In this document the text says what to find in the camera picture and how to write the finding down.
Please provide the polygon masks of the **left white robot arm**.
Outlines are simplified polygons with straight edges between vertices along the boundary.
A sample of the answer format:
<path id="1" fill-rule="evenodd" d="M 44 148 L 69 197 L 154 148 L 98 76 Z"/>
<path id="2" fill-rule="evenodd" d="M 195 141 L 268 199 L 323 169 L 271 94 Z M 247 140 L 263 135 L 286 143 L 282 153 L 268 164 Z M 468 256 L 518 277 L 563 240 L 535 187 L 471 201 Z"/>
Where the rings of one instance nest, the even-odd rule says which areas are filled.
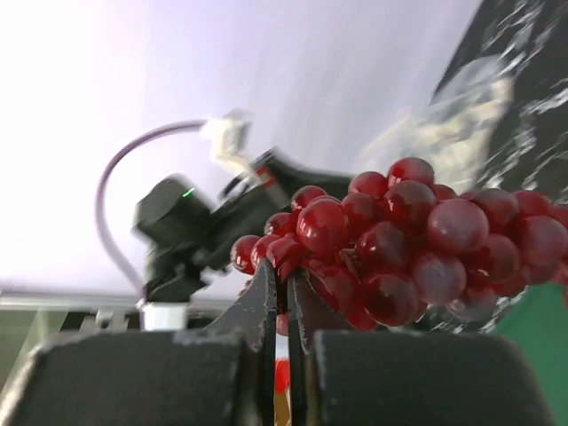
<path id="1" fill-rule="evenodd" d="M 146 330 L 184 328 L 192 295 L 207 286 L 202 271 L 225 271 L 233 244 L 243 235 L 260 234 L 272 215 L 289 212 L 299 189 L 315 185 L 341 199 L 351 181 L 337 172 L 302 169 L 275 150 L 262 154 L 252 167 L 260 183 L 242 175 L 233 178 L 217 209 L 177 176 L 163 179 L 138 203 L 135 228 L 151 242 L 144 286 Z"/>

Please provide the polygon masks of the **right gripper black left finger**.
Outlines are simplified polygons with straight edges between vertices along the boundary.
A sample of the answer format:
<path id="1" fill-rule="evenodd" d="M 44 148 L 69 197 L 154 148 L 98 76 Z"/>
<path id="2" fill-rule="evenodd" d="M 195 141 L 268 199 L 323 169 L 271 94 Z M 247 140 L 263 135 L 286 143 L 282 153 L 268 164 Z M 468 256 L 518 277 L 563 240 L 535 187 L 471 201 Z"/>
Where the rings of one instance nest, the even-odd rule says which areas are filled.
<path id="1" fill-rule="evenodd" d="M 230 425 L 274 424 L 276 273 L 262 260 L 248 289 L 203 329 L 218 342 L 235 343 L 238 361 L 230 368 L 231 397 L 224 410 Z"/>

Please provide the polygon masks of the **red fake grape bunch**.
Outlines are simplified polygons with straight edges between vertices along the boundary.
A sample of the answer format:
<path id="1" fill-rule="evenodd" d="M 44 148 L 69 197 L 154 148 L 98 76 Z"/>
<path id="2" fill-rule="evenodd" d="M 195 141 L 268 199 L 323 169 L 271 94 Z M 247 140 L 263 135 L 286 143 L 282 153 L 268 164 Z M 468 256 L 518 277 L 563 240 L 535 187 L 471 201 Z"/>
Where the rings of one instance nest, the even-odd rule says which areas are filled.
<path id="1" fill-rule="evenodd" d="M 267 260 L 284 294 L 297 271 L 354 327 L 491 317 L 501 299 L 551 279 L 567 281 L 567 208 L 535 191 L 457 194 L 428 162 L 406 157 L 366 171 L 333 195 L 315 183 L 279 197 L 260 235 L 236 237 L 232 266 Z"/>

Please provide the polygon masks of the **clear zip top bag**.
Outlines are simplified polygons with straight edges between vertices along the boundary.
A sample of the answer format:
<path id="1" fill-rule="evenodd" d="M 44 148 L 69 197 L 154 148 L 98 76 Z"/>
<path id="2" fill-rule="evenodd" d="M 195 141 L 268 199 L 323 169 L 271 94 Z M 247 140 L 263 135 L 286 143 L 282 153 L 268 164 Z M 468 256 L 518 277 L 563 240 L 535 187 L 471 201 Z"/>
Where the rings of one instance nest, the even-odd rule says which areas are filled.
<path id="1" fill-rule="evenodd" d="M 388 171 L 414 156 L 429 162 L 436 182 L 462 193 L 488 158 L 489 140 L 513 100 L 511 68 L 497 55 L 472 60 L 430 103 L 400 119 L 364 147 L 355 172 Z"/>

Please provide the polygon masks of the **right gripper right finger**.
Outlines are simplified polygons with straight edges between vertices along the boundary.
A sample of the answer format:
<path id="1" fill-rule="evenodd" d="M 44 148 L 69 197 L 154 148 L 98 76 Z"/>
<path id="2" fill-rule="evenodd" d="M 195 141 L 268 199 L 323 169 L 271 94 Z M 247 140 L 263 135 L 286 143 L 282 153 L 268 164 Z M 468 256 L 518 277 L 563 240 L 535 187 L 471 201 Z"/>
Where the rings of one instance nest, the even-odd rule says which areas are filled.
<path id="1" fill-rule="evenodd" d="M 306 274 L 288 280 L 288 357 L 291 370 L 290 403 L 292 425 L 309 425 L 310 349 L 314 333 L 331 329 L 337 312 L 314 290 Z"/>

